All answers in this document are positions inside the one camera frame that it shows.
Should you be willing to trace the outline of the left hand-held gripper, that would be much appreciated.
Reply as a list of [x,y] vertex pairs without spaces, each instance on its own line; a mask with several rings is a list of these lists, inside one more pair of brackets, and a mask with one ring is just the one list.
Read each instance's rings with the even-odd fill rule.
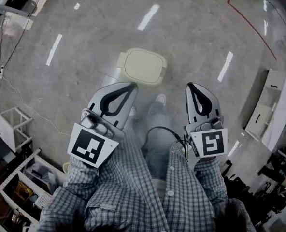
[[[138,94],[134,82],[118,82],[98,89],[84,109],[80,123],[75,123],[68,146],[68,154],[99,168],[124,138],[124,127]],[[118,100],[115,110],[110,103]]]

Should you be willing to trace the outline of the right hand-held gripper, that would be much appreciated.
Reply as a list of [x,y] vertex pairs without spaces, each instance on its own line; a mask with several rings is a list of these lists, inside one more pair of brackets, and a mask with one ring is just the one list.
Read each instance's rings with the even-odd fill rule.
[[[186,137],[197,158],[212,158],[227,154],[228,129],[217,97],[205,87],[189,82],[186,85],[188,125]],[[197,122],[200,117],[215,117]]]

